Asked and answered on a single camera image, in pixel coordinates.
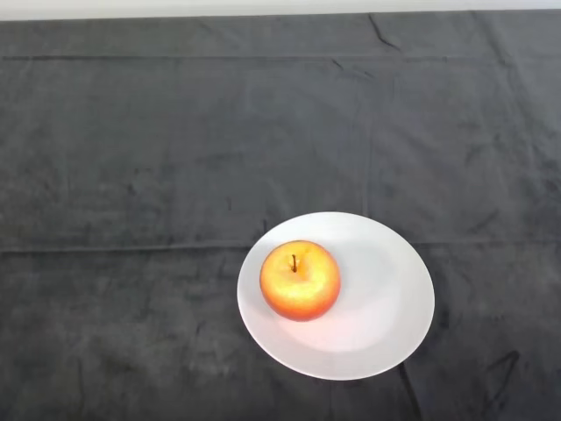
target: apple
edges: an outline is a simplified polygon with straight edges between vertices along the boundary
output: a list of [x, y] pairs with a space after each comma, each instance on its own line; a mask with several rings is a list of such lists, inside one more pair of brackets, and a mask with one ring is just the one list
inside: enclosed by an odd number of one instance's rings
[[285, 318], [306, 321], [323, 315], [341, 290], [339, 267], [311, 241], [290, 241], [265, 259], [259, 277], [267, 303]]

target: white wall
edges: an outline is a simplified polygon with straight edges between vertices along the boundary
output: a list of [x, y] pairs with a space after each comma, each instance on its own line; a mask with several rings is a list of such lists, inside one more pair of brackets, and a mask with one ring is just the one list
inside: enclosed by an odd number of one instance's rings
[[561, 0], [0, 0], [0, 20], [549, 8]]

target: crease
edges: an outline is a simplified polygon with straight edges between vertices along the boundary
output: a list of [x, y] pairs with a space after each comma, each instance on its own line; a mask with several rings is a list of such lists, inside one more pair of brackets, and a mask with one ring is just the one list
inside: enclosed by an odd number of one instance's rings
[[405, 367], [405, 363], [402, 362], [397, 368], [401, 382], [403, 383], [403, 387], [409, 397], [409, 401], [411, 402], [412, 410], [415, 415], [415, 419], [418, 421], [423, 421], [423, 412], [421, 411], [421, 405], [419, 405], [419, 400], [417, 399], [417, 395], [415, 393], [415, 389], [413, 388], [413, 384], [409, 379], [409, 374]]
[[394, 50], [398, 51], [401, 53], [401, 49], [389, 42], [386, 37], [384, 37], [384, 35], [382, 34], [382, 31], [380, 30], [380, 27], [378, 26], [378, 24], [376, 23], [376, 21], [374, 20], [374, 17], [372, 15], [372, 13], [368, 13], [368, 20], [370, 21], [370, 25], [372, 26], [372, 28], [374, 29], [374, 33], [376, 34], [376, 38], [378, 38], [378, 40], [384, 44], [385, 46], [389, 46], [390, 48], [393, 48]]
[[[427, 239], [408, 240], [412, 246], [540, 246], [560, 245], [561, 238], [545, 239]], [[130, 246], [130, 247], [62, 247], [62, 248], [4, 248], [0, 257], [15, 255], [48, 254], [87, 254], [87, 253], [165, 253], [174, 251], [245, 251], [253, 247], [253, 241], [202, 241], [199, 243], [182, 243], [174, 245]]]

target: plate rim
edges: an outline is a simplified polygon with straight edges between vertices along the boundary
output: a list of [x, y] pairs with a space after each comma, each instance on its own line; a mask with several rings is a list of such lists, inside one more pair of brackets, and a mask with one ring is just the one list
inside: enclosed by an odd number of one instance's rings
[[[307, 372], [304, 369], [295, 367], [293, 364], [289, 363], [289, 362], [285, 362], [283, 360], [281, 360], [280, 358], [278, 358], [277, 356], [275, 356], [273, 353], [271, 353], [267, 347], [265, 347], [261, 341], [258, 339], [257, 335], [255, 335], [252, 332], [252, 328], [248, 325], [246, 318], [247, 315], [244, 314], [244, 310], [242, 308], [242, 305], [240, 303], [239, 297], [240, 297], [240, 278], [241, 278], [241, 274], [243, 272], [244, 266], [247, 262], [247, 258], [251, 252], [251, 250], [263, 239], [263, 237], [265, 237], [270, 231], [275, 230], [277, 228], [282, 227], [284, 224], [287, 224], [291, 221], [293, 221], [294, 219], [297, 218], [303, 218], [303, 217], [311, 217], [314, 215], [328, 215], [328, 214], [337, 214], [337, 215], [350, 215], [356, 218], [363, 218], [367, 221], [369, 221], [370, 223], [375, 223], [377, 225], [380, 225], [381, 227], [383, 227], [386, 230], [389, 230], [392, 234], [396, 235], [398, 238], [400, 238], [401, 240], [405, 241], [409, 247], [411, 247], [411, 249], [415, 252], [416, 256], [419, 258], [420, 262], [423, 265], [423, 269], [424, 272], [426, 273], [426, 276], [428, 277], [429, 285], [430, 285], [430, 292], [432, 293], [431, 296], [431, 300], [430, 300], [430, 307], [431, 307], [431, 311], [430, 311], [430, 317], [427, 318], [427, 322], [425, 324], [425, 326], [423, 327], [422, 330], [422, 334], [419, 335], [419, 339], [418, 341], [416, 341], [417, 343], [415, 343], [415, 346], [412, 346], [412, 350], [407, 353], [407, 355], [405, 355], [402, 359], [400, 359], [399, 361], [395, 362], [395, 364], [382, 368], [382, 369], [374, 369], [371, 371], [365, 371], [364, 375], [361, 376], [356, 376], [356, 375], [336, 375], [336, 376], [325, 376], [325, 375], [318, 375], [318, 374], [311, 374], [310, 372]], [[355, 213], [350, 213], [350, 212], [339, 212], [339, 211], [319, 211], [319, 212], [310, 212], [310, 213], [304, 213], [302, 215], [298, 215], [296, 217], [287, 219], [283, 222], [281, 222], [280, 224], [274, 226], [273, 228], [271, 228], [270, 230], [268, 230], [267, 232], [265, 232], [261, 237], [259, 237], [259, 239], [253, 244], [253, 246], [250, 248], [249, 252], [247, 253], [247, 255], [244, 258], [244, 262], [242, 263], [241, 268], [239, 269], [239, 273], [238, 273], [238, 285], [236, 288], [236, 299], [238, 301], [238, 310], [240, 313], [240, 316], [242, 318], [242, 321], [244, 322], [244, 326], [245, 329], [247, 329], [247, 331], [249, 332], [250, 336], [252, 337], [252, 339], [257, 343], [257, 345], [259, 345], [259, 347], [265, 351], [265, 353], [267, 355], [269, 355], [271, 358], [273, 358], [273, 360], [279, 362], [281, 365], [290, 368], [291, 370], [294, 370], [296, 373], [300, 373], [301, 375], [307, 375], [309, 377], [312, 378], [316, 378], [316, 379], [321, 379], [321, 380], [329, 380], [329, 381], [335, 381], [335, 382], [344, 382], [344, 381], [352, 381], [352, 380], [361, 380], [361, 379], [366, 379], [369, 377], [374, 377], [375, 375], [380, 375], [382, 373], [385, 373], [389, 370], [391, 370], [392, 368], [395, 368], [397, 366], [399, 366], [400, 364], [402, 364], [403, 361], [407, 360], [418, 348], [419, 346], [423, 343], [423, 341], [425, 340], [425, 338], [427, 337], [427, 334], [429, 333], [430, 327], [432, 325], [432, 321], [434, 319], [434, 314], [435, 314], [435, 306], [436, 306], [436, 297], [435, 297], [435, 289], [434, 289], [434, 282], [432, 281], [432, 277], [430, 276], [430, 272], [427, 268], [427, 265], [425, 264], [423, 258], [421, 257], [421, 255], [416, 251], [416, 249], [411, 245], [411, 243], [409, 243], [406, 239], [404, 239], [398, 232], [394, 231], [393, 229], [391, 229], [390, 227], [388, 227], [387, 225], [382, 224], [381, 222], [369, 218], [369, 217], [365, 217], [363, 215], [359, 215], [359, 214], [355, 214]]]

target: white plate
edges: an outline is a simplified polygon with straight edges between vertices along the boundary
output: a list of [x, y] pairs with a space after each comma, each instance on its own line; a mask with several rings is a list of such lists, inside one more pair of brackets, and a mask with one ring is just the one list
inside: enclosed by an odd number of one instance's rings
[[[259, 287], [265, 258], [295, 239], [325, 247], [341, 271], [337, 301], [309, 322], [279, 316]], [[278, 362], [321, 379], [353, 380], [395, 367], [416, 350], [435, 296], [421, 257], [399, 234], [368, 218], [321, 212], [290, 219], [253, 246], [239, 273], [238, 306], [249, 333]]]

